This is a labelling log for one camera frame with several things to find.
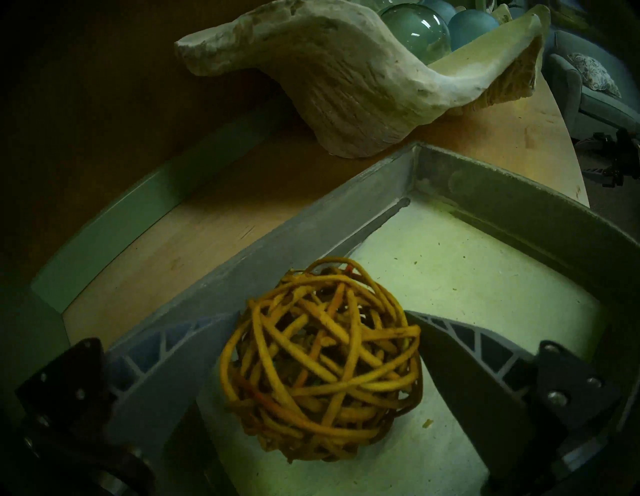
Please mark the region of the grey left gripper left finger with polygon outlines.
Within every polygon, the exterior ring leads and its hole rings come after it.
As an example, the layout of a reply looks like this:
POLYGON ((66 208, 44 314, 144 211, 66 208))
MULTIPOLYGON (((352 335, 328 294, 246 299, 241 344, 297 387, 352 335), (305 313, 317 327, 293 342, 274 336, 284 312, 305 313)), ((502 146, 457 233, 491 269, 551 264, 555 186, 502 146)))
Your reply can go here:
POLYGON ((143 329, 104 350, 97 337, 68 348, 21 383, 25 412, 61 432, 97 408, 96 430, 111 445, 160 453, 236 329, 238 312, 143 329))

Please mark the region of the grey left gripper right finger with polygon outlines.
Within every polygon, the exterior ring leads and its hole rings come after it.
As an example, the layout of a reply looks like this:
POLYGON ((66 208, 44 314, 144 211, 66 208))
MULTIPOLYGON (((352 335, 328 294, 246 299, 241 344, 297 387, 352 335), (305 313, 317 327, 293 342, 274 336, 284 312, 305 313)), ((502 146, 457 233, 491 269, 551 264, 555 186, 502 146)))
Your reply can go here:
POLYGON ((530 353, 489 329, 407 311, 419 354, 489 481, 564 481, 607 445, 622 395, 553 340, 530 353))

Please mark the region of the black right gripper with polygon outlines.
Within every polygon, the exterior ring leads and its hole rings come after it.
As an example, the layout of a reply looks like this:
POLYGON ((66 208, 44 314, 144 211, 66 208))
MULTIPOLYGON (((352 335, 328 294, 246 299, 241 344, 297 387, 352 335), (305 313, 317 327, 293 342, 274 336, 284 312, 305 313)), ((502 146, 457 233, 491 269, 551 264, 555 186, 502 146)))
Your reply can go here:
POLYGON ((624 178, 639 180, 639 142, 633 132, 616 131, 616 150, 612 159, 614 187, 623 186, 624 178))

